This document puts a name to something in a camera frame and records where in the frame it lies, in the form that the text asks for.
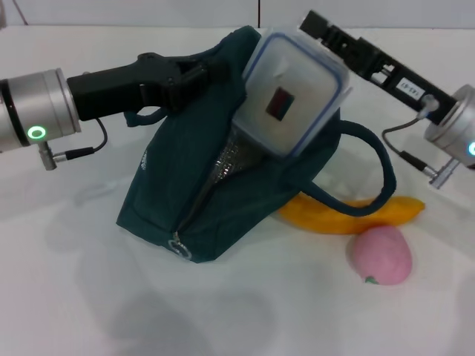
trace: bag strap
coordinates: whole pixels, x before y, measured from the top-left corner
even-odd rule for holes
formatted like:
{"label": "bag strap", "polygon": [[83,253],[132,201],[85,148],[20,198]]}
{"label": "bag strap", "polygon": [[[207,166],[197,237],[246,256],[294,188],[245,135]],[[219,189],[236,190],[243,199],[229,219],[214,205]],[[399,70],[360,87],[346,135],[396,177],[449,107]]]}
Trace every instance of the bag strap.
{"label": "bag strap", "polygon": [[340,125],[341,134],[354,136],[365,141],[378,154],[383,167],[384,177],[384,186],[381,193],[369,205],[357,208],[337,200],[313,182],[302,182],[298,181],[298,179],[293,179],[292,184],[296,188],[300,188],[300,190],[306,195],[309,195],[313,199],[322,202],[342,214],[350,215],[352,217],[363,217],[379,210],[391,198],[396,190],[396,176],[394,175],[393,166],[391,165],[386,148],[373,132],[354,122],[341,121]]}

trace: label sticker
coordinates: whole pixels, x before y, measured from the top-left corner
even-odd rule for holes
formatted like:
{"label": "label sticker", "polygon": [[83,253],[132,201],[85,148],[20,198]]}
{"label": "label sticker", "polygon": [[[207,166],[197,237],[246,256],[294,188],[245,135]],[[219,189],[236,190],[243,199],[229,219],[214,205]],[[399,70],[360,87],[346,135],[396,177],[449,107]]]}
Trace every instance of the label sticker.
{"label": "label sticker", "polygon": [[408,96],[415,100],[421,99],[425,93],[424,89],[418,87],[406,78],[401,79],[399,84],[397,84],[396,88],[398,88],[403,93],[406,93]]}

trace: green indicator light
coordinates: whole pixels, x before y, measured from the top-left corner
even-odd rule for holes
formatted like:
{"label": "green indicator light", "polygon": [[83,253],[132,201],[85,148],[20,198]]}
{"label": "green indicator light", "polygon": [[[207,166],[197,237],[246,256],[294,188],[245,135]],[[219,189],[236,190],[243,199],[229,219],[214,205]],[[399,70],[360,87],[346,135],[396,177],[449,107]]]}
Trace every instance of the green indicator light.
{"label": "green indicator light", "polygon": [[46,130],[45,128],[42,128],[41,126],[32,126],[28,130],[28,137],[30,137],[31,139],[42,139],[45,136],[46,136]]}

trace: banana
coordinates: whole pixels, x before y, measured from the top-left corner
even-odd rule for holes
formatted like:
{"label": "banana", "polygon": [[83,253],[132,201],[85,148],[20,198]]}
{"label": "banana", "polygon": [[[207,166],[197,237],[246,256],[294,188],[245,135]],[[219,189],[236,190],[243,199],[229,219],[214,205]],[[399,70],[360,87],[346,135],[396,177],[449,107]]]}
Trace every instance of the banana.
{"label": "banana", "polygon": [[[370,204],[369,200],[346,201],[355,207]],[[367,217],[349,217],[338,213],[307,195],[300,193],[283,206],[278,213],[292,225],[319,234],[361,234],[380,225],[398,226],[414,219],[425,204],[411,197],[392,197],[376,213]]]}

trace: white table surface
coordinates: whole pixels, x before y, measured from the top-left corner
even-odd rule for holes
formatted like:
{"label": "white table surface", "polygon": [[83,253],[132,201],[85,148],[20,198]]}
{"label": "white table surface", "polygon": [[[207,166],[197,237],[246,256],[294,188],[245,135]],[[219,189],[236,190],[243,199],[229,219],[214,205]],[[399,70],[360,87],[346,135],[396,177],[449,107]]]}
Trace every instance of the white table surface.
{"label": "white table surface", "polygon": [[[62,67],[66,76],[126,65],[154,51],[205,50],[228,29],[9,27],[0,78]],[[475,85],[475,31],[352,30],[449,93]],[[376,133],[413,117],[353,77],[345,119]],[[0,156],[0,355],[460,356],[475,348],[474,176],[460,168],[438,194],[394,158],[398,193],[427,203],[402,228],[414,270],[395,287],[349,267],[350,237],[320,236],[268,218],[216,262],[195,265],[122,231],[117,214],[155,128],[105,120],[103,151],[44,171],[35,148]],[[433,165],[446,157],[424,125],[393,141]],[[52,143],[95,145],[95,122]],[[372,196],[376,156],[344,139],[318,180]]]}

